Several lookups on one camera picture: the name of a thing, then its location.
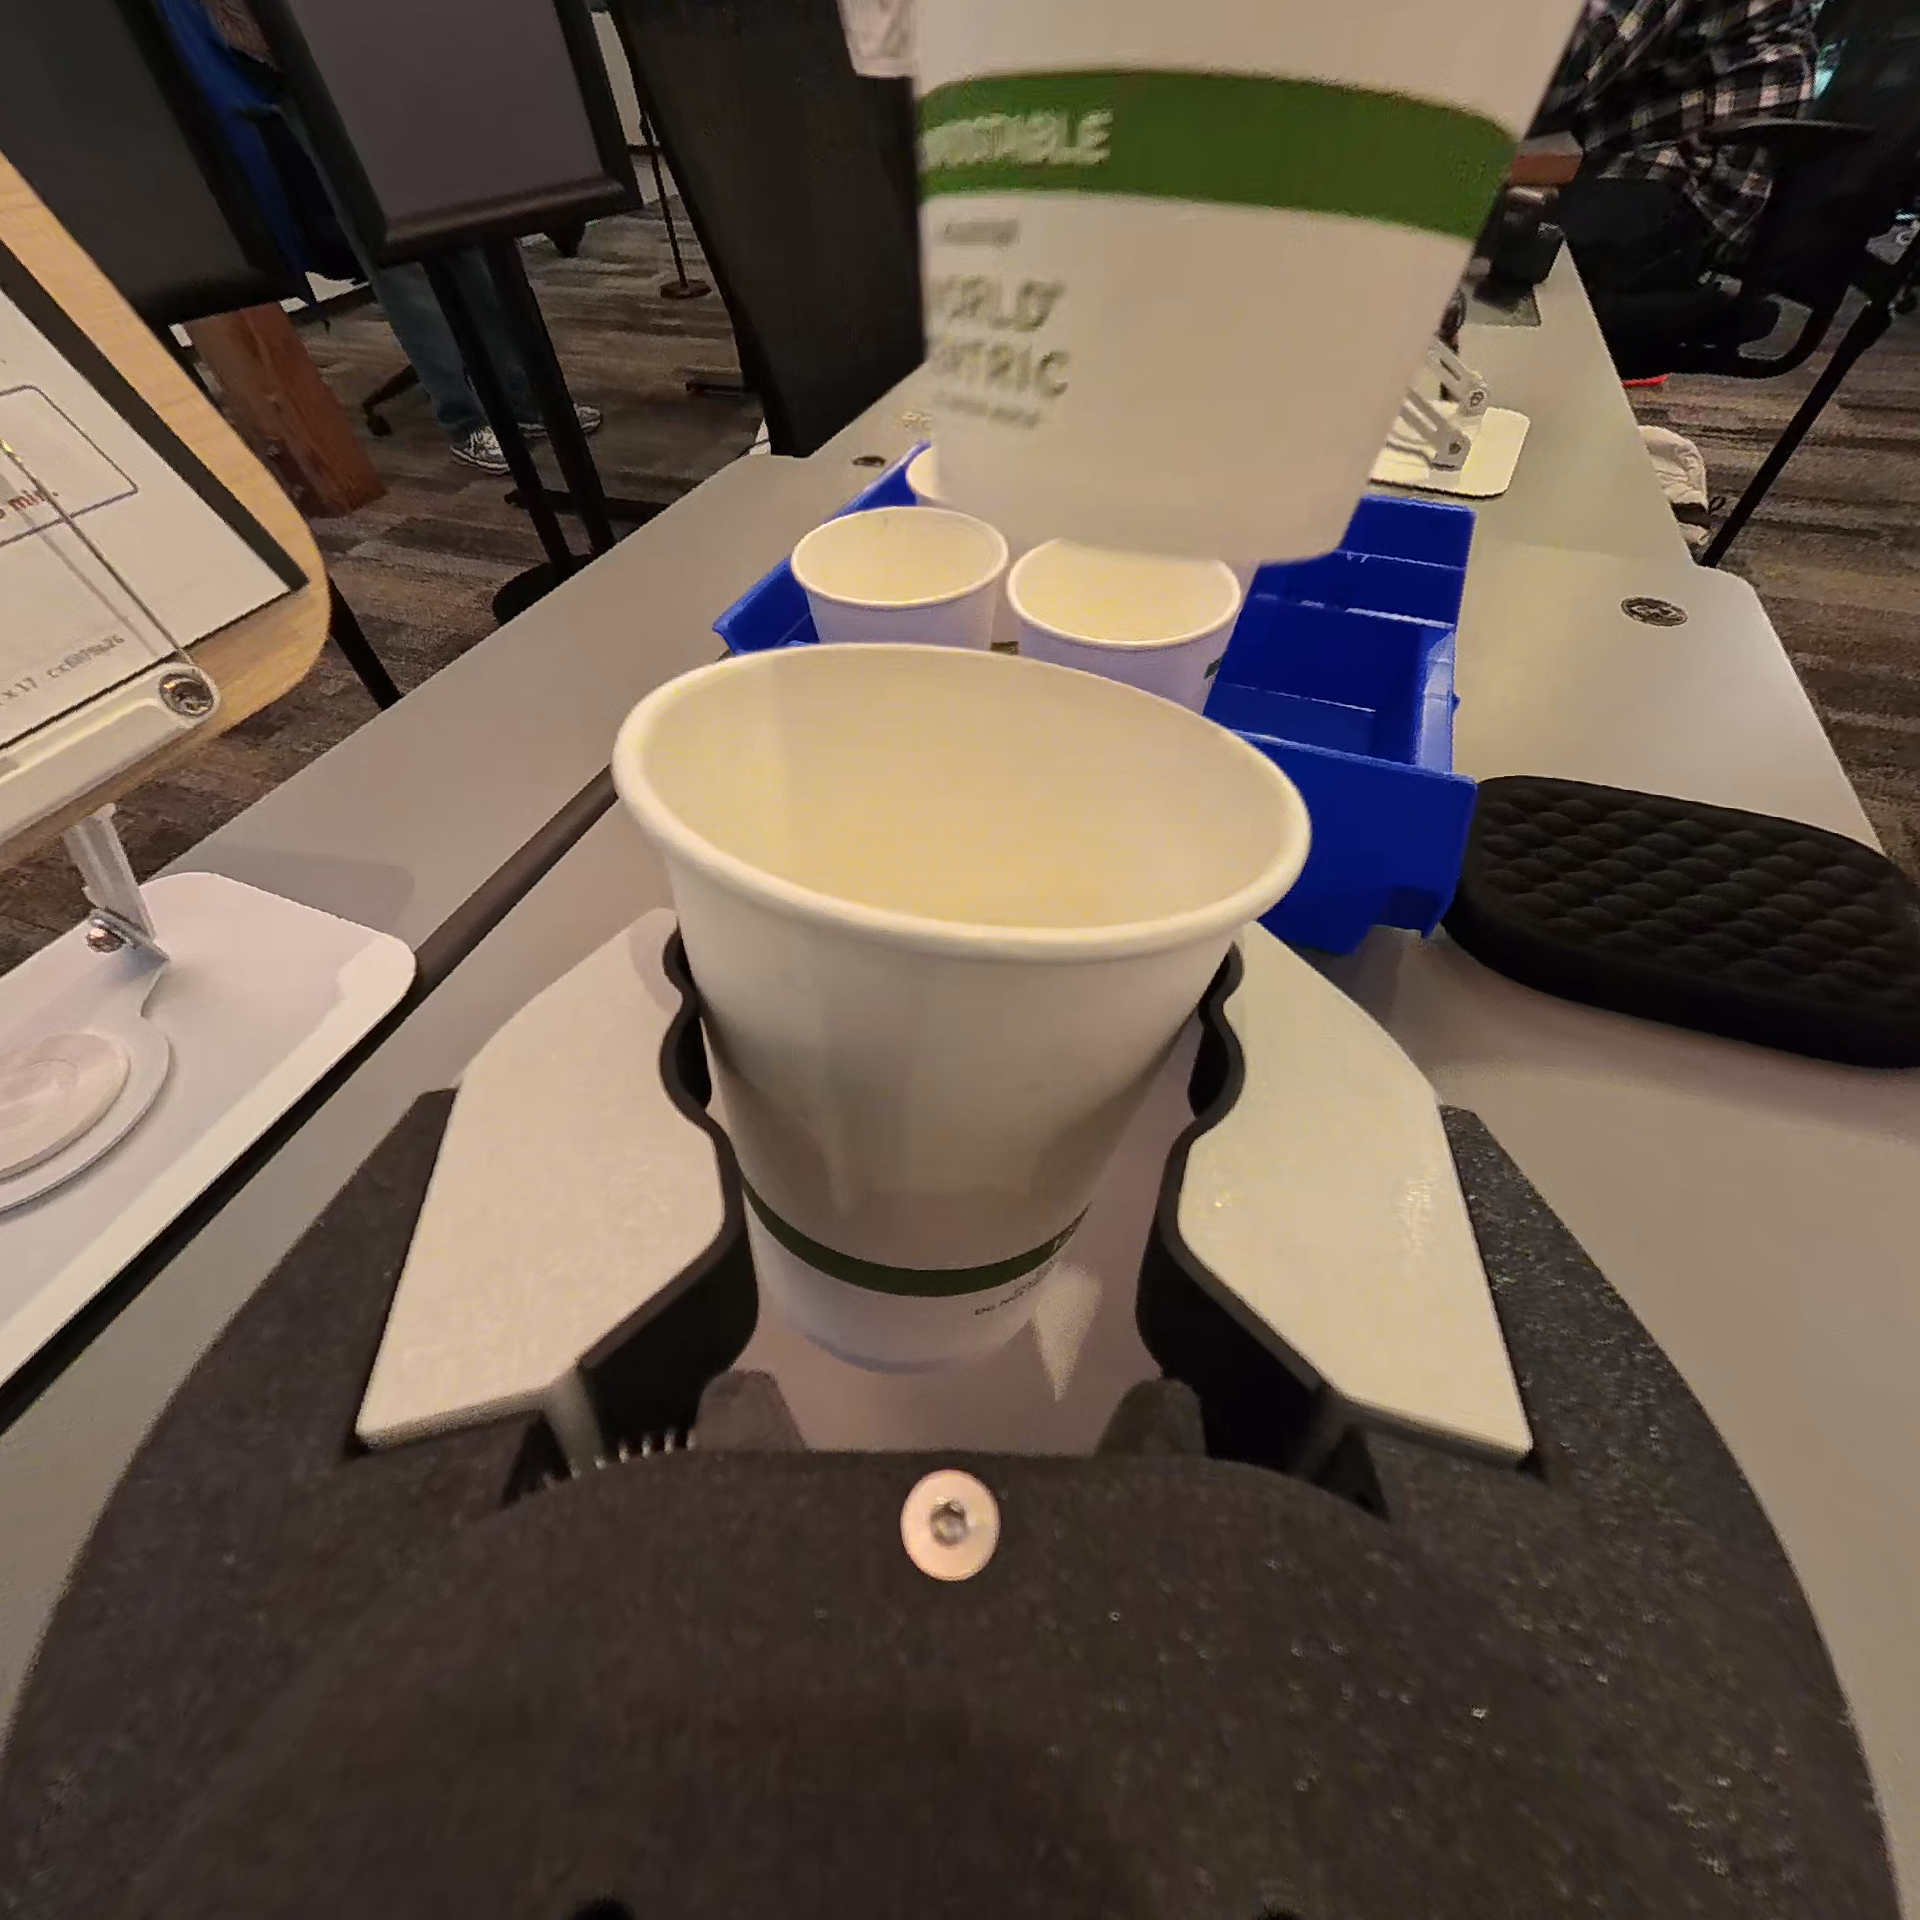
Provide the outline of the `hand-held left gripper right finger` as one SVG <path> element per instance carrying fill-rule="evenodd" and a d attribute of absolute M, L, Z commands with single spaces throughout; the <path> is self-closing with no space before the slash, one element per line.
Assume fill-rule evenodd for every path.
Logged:
<path fill-rule="evenodd" d="M 1209 1448 L 1310 1474 L 1367 1428 L 1516 1470 L 1535 1428 L 1431 1076 L 1266 929 L 1196 1034 L 1142 1342 Z"/>

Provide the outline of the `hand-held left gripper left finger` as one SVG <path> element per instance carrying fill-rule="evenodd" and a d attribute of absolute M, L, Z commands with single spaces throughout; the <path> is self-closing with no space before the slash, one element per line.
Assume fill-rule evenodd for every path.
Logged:
<path fill-rule="evenodd" d="M 540 986 L 461 1072 L 358 1408 L 366 1448 L 535 1416 L 570 1470 L 693 1428 L 758 1323 L 673 917 Z"/>

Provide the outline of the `blue plastic bin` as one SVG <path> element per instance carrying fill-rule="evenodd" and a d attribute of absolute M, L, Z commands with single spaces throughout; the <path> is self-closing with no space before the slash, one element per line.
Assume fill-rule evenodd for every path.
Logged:
<path fill-rule="evenodd" d="M 1356 953 L 1431 936 L 1452 903 L 1472 777 L 1452 771 L 1452 637 L 1479 518 L 1367 493 L 1346 540 L 1252 578 L 1204 714 L 1269 753 L 1310 807 L 1310 861 L 1266 929 Z"/>

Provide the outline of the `black textured pad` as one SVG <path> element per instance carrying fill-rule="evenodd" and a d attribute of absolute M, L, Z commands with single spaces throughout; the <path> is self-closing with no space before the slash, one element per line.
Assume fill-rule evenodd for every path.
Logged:
<path fill-rule="evenodd" d="M 1920 1065 L 1920 896 L 1831 830 L 1485 777 L 1452 946 L 1535 993 L 1837 1065 Z"/>

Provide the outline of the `black framed panel on stand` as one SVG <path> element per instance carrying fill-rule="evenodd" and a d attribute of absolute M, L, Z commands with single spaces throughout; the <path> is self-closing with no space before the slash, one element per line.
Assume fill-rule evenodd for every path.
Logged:
<path fill-rule="evenodd" d="M 4 0 L 0 149 L 147 328 L 301 296 L 159 7 Z"/>
<path fill-rule="evenodd" d="M 521 236 L 639 209 L 602 38 L 570 0 L 265 0 L 278 76 L 371 265 L 421 265 L 544 561 L 509 577 L 509 622 L 613 546 L 574 396 L 528 282 Z M 474 246 L 540 396 L 566 493 L 540 480 L 446 257 Z"/>

